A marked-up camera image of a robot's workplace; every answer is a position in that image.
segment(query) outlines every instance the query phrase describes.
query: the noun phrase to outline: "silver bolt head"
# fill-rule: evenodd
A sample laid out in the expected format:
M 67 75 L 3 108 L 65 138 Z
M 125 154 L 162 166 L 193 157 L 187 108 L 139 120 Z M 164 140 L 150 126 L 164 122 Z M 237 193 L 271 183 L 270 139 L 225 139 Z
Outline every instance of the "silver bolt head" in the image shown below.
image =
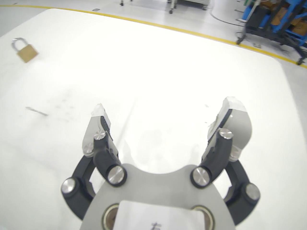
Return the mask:
M 260 198 L 260 191 L 256 185 L 253 183 L 249 183 L 245 188 L 246 194 L 252 199 L 252 200 L 258 200 Z
M 205 169 L 197 167 L 193 170 L 193 180 L 199 186 L 205 187 L 210 182 L 210 176 Z
M 119 184 L 125 177 L 125 171 L 121 166 L 113 167 L 108 174 L 108 181 L 111 184 Z
M 86 144 L 83 148 L 83 154 L 85 156 L 91 156 L 93 154 L 93 150 L 94 150 L 94 143 L 91 142 L 91 143 L 88 143 Z
M 73 178 L 67 178 L 61 186 L 61 191 L 64 194 L 71 193 L 73 189 L 76 187 L 76 181 Z
M 232 139 L 233 137 L 232 132 L 227 128 L 220 128 L 218 132 L 224 139 Z
M 95 140 L 101 140 L 101 139 L 103 139 L 105 136 L 106 136 L 105 130 L 100 130 L 100 131 L 98 131 L 98 132 L 95 133 L 94 139 L 95 139 Z

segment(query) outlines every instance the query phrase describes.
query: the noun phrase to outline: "white label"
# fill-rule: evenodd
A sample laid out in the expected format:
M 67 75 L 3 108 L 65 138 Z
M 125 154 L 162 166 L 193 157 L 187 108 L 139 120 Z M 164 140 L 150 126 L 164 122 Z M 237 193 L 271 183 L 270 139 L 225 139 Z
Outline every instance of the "white label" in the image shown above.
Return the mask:
M 204 214 L 177 207 L 121 201 L 113 230 L 204 230 Z

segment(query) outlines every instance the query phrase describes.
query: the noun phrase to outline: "padlock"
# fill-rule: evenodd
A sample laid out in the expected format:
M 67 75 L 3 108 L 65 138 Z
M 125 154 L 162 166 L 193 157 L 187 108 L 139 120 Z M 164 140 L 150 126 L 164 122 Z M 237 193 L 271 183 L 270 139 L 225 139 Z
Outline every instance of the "padlock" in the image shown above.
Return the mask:
M 18 50 L 15 43 L 21 40 L 26 46 L 21 50 Z M 22 58 L 24 62 L 32 60 L 38 53 L 34 50 L 32 45 L 29 45 L 24 38 L 15 38 L 12 40 L 12 47 L 17 52 L 18 56 Z

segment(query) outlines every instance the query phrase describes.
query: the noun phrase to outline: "metal shackle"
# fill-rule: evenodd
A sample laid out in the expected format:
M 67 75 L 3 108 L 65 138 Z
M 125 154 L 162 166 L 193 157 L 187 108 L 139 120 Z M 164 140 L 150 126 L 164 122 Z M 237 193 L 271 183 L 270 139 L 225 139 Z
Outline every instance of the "metal shackle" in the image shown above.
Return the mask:
M 18 40 L 21 40 L 26 46 L 28 45 L 27 41 L 24 39 L 24 38 L 15 38 L 15 39 L 12 39 L 12 47 L 13 49 L 16 51 L 16 52 L 19 52 L 19 50 L 16 48 L 15 46 L 15 43 L 18 41 Z

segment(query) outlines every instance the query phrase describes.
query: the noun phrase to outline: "caster wheel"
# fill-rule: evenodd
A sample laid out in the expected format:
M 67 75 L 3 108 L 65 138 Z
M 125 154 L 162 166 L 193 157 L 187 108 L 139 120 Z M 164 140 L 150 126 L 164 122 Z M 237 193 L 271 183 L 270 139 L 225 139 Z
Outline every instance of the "caster wheel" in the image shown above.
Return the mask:
M 301 64 L 304 63 L 304 59 L 303 58 L 300 58 L 297 62 L 296 62 L 296 65 L 300 66 Z

